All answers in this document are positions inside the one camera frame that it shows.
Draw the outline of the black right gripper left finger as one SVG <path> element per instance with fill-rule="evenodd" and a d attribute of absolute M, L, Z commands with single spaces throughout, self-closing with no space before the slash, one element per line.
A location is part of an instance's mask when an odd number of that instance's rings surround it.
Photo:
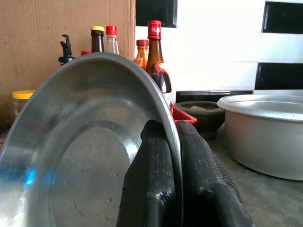
<path fill-rule="evenodd" d="M 146 122 L 142 143 L 123 183 L 118 227 L 175 227 L 176 190 L 170 148 L 163 125 Z"/>

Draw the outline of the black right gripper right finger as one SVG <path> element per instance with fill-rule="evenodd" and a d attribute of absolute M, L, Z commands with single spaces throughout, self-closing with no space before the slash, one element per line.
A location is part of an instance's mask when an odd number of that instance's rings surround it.
<path fill-rule="evenodd" d="M 182 151 L 184 225 L 253 227 L 235 182 L 206 140 L 186 121 L 176 127 Z"/>

